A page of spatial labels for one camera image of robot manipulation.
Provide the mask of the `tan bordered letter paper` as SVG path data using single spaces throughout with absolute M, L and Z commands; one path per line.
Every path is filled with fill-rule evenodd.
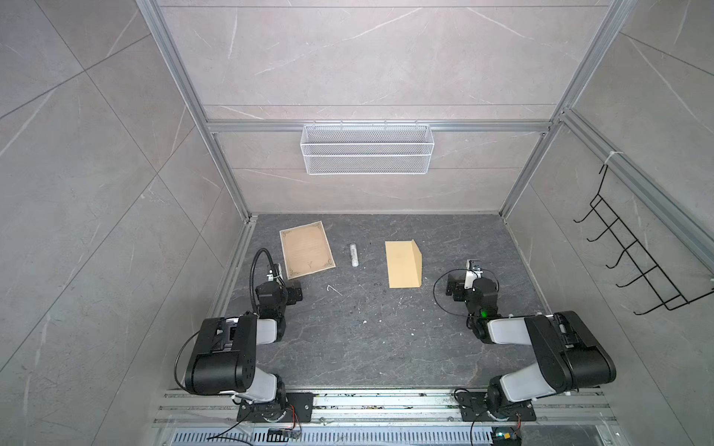
M 336 267 L 322 221 L 281 230 L 279 234 L 289 280 Z

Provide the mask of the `yellow kraft envelope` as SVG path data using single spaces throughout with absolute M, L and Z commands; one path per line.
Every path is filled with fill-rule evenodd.
M 414 240 L 385 243 L 390 289 L 422 286 L 422 254 Z

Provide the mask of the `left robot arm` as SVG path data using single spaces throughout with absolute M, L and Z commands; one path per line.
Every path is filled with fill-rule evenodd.
M 277 417 L 288 409 L 284 382 L 258 367 L 257 348 L 283 339 L 286 308 L 303 295 L 300 282 L 291 280 L 264 282 L 255 297 L 257 312 L 202 322 L 181 387 L 193 395 L 229 395 L 258 414 Z

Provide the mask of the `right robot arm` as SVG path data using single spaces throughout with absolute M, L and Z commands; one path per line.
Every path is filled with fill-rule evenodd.
M 615 381 L 614 361 L 576 312 L 505 317 L 498 312 L 499 282 L 481 271 L 460 272 L 446 273 L 446 295 L 466 305 L 470 332 L 484 344 L 526 346 L 535 354 L 533 364 L 492 378 L 481 403 L 462 403 L 478 416 L 509 420 L 535 399 Z

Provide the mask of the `white glue stick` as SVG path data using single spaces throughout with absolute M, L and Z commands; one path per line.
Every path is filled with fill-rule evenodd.
M 350 244 L 350 254 L 351 254 L 351 265 L 354 268 L 357 268 L 360 265 L 360 263 L 359 263 L 357 246 L 355 243 Z

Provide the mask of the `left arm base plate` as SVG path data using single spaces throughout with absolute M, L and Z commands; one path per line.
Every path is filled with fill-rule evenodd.
M 255 423 L 290 423 L 310 422 L 314 407 L 315 394 L 310 392 L 288 392 L 278 394 L 270 403 L 253 403 L 234 398 L 238 408 L 237 421 Z

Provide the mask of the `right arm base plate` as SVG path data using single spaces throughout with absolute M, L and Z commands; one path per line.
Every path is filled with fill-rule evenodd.
M 452 393 L 461 418 L 465 422 L 535 422 L 537 416 L 530 401 L 510 403 L 498 401 L 486 391 L 458 388 Z

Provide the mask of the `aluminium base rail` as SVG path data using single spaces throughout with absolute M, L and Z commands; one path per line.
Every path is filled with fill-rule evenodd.
M 474 388 L 289 390 L 275 422 L 245 403 L 168 391 L 148 445 L 626 445 L 602 390 L 527 401 L 491 416 Z

